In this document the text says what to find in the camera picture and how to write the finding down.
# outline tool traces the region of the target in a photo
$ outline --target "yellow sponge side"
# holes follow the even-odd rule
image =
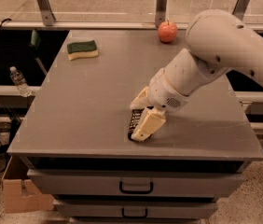
[[[71,54],[68,54],[68,59],[70,61],[78,58],[91,58],[98,56],[98,50],[93,51],[80,51],[80,52],[74,52]]]

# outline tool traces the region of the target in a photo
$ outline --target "bottle cap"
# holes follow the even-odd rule
[[[17,68],[15,66],[11,66],[9,69],[11,72],[15,72],[17,70]]]

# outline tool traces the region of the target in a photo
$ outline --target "drawer handle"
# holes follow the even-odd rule
[[[149,194],[153,191],[153,182],[150,182],[149,190],[125,190],[123,189],[123,182],[120,181],[119,189],[124,194]]]
[[[147,208],[145,209],[145,214],[143,216],[139,216],[139,217],[125,215],[124,214],[124,208],[122,208],[121,212],[122,212],[122,217],[125,217],[125,218],[147,218],[147,216],[148,216]]]

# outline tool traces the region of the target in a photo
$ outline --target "gray tabletop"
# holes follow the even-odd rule
[[[94,39],[96,58],[69,61],[66,45]],[[129,105],[185,45],[157,31],[72,31],[8,153],[27,157],[263,160],[263,150],[226,77],[191,97],[152,138],[128,139]]]

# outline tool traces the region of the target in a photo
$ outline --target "cardboard box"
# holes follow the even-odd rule
[[[2,178],[6,213],[53,210],[52,195],[42,194],[27,177],[28,168],[19,157],[11,157]]]

